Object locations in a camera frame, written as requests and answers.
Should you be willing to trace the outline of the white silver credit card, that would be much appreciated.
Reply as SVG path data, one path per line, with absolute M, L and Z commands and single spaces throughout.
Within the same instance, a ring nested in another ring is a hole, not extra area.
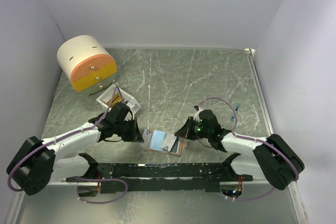
M 173 133 L 166 133 L 163 138 L 161 149 L 170 152 L 177 140 L 177 137 Z

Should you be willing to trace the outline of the pink blue card holder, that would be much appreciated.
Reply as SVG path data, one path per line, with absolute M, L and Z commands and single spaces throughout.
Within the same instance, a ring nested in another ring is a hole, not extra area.
M 142 137 L 145 150 L 161 154 L 181 156 L 182 150 L 188 146 L 187 140 L 159 130 L 145 130 Z

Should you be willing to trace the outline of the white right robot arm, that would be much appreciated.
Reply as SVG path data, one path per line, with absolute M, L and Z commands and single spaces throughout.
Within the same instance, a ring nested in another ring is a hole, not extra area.
M 205 138 L 212 148 L 232 153 L 225 159 L 228 165 L 223 167 L 223 176 L 230 181 L 240 175 L 251 175 L 284 190 L 305 169 L 303 161 L 280 135 L 272 134 L 260 141 L 234 135 L 221 127 L 211 110 L 200 110 L 190 116 L 174 135 L 193 141 Z

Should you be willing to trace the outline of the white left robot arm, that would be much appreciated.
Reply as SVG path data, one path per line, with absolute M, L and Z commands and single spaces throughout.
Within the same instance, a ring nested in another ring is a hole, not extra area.
M 94 158 L 86 153 L 68 155 L 76 148 L 107 141 L 114 135 L 124 142 L 144 141 L 137 118 L 122 102 L 72 131 L 41 140 L 35 136 L 26 139 L 7 167 L 7 185 L 12 191 L 31 196 L 62 179 L 99 180 L 102 176 Z

